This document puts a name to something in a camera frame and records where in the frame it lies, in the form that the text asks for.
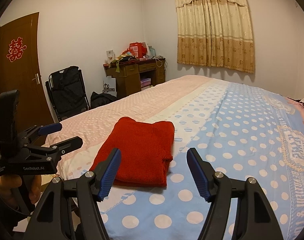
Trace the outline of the red gift bag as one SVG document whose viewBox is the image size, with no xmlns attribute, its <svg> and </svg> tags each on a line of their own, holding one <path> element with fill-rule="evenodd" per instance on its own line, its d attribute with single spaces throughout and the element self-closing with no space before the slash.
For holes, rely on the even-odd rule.
<svg viewBox="0 0 304 240">
<path fill-rule="evenodd" d="M 145 42 L 133 42 L 129 44 L 129 49 L 136 58 L 144 58 L 147 55 L 147 46 Z"/>
</svg>

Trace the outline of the red double happiness sticker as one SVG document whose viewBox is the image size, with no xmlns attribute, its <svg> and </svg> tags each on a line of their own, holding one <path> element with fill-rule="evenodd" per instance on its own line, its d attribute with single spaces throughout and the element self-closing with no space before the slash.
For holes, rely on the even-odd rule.
<svg viewBox="0 0 304 240">
<path fill-rule="evenodd" d="M 9 44 L 8 54 L 6 55 L 6 58 L 10 62 L 19 60 L 23 56 L 24 50 L 26 50 L 26 49 L 27 49 L 27 46 L 25 44 L 23 44 L 22 37 L 13 39 Z"/>
</svg>

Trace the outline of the black folding chair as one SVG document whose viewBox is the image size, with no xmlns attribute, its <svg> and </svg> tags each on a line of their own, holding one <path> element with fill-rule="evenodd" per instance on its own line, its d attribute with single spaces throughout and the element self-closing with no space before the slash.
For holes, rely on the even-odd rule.
<svg viewBox="0 0 304 240">
<path fill-rule="evenodd" d="M 49 75 L 45 86 L 59 121 L 90 109 L 82 71 L 78 66 L 53 72 Z"/>
</svg>

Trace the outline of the white card on desk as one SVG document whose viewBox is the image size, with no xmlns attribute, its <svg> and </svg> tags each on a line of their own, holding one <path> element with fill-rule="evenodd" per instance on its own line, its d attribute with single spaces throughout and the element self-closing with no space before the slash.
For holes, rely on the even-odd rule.
<svg viewBox="0 0 304 240">
<path fill-rule="evenodd" d="M 110 64 L 115 59 L 115 53 L 113 50 L 106 51 L 107 63 Z"/>
</svg>

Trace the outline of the black bag on floor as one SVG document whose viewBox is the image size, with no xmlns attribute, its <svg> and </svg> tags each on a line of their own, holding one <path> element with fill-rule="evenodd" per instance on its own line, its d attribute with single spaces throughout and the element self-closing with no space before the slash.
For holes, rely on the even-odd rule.
<svg viewBox="0 0 304 240">
<path fill-rule="evenodd" d="M 94 109 L 117 101 L 117 97 L 108 93 L 98 94 L 96 92 L 92 92 L 90 101 L 90 106 Z"/>
</svg>

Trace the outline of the red knitted sweater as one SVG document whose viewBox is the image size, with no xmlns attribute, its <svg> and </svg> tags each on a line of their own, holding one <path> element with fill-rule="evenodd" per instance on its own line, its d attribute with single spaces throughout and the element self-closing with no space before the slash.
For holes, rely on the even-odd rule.
<svg viewBox="0 0 304 240">
<path fill-rule="evenodd" d="M 170 121 L 153 124 L 122 117 L 99 149 L 90 168 L 107 159 L 113 148 L 121 151 L 114 184 L 127 187 L 166 187 L 173 160 L 175 127 Z"/>
</svg>

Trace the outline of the beige patterned curtain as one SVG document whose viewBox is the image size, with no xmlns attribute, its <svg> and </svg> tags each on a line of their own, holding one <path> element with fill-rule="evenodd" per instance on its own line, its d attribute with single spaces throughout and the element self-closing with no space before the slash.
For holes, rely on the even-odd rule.
<svg viewBox="0 0 304 240">
<path fill-rule="evenodd" d="M 175 7 L 178 63 L 255 72 L 247 0 L 175 0 Z"/>
</svg>

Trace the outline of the brown wooden door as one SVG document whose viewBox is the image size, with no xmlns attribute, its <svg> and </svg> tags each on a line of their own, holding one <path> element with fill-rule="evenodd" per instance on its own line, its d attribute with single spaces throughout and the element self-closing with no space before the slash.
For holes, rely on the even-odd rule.
<svg viewBox="0 0 304 240">
<path fill-rule="evenodd" d="M 45 98 L 38 61 L 38 19 L 33 13 L 0 26 L 0 94 L 17 89 L 19 104 L 15 115 L 18 132 L 34 125 L 52 124 L 53 118 Z M 23 38 L 27 46 L 21 59 L 10 62 L 9 44 L 13 39 Z"/>
</svg>

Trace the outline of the colourful cloth pile on desk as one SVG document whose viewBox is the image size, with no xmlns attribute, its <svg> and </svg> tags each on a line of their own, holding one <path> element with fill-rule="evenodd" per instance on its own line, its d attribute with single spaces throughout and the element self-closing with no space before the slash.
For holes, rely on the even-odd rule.
<svg viewBox="0 0 304 240">
<path fill-rule="evenodd" d="M 110 63 L 109 63 L 109 68 L 115 67 L 116 68 L 116 72 L 120 73 L 120 63 L 122 62 L 129 62 L 132 60 L 137 60 L 137 57 L 135 57 L 134 55 L 132 55 L 131 52 L 127 51 L 125 54 L 121 54 L 118 57 L 116 57 L 115 59 L 113 59 Z"/>
</svg>

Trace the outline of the white paper bag with logo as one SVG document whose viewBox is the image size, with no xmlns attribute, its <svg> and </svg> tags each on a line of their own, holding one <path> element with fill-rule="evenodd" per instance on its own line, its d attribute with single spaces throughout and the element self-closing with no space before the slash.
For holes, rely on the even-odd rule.
<svg viewBox="0 0 304 240">
<path fill-rule="evenodd" d="M 115 78 L 113 78 L 111 76 L 107 76 L 107 77 L 103 78 L 102 93 L 117 96 L 116 79 Z"/>
</svg>

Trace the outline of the dark brown wooden desk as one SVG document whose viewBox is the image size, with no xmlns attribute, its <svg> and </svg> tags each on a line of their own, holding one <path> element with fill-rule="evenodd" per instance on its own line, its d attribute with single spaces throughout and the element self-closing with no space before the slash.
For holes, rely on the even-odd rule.
<svg viewBox="0 0 304 240">
<path fill-rule="evenodd" d="M 144 79 L 150 79 L 152 86 L 164 83 L 166 59 L 130 60 L 119 64 L 119 72 L 116 64 L 112 64 L 111 67 L 104 66 L 104 70 L 107 76 L 116 79 L 117 98 L 122 99 L 147 87 L 148 85 L 143 85 Z"/>
</svg>

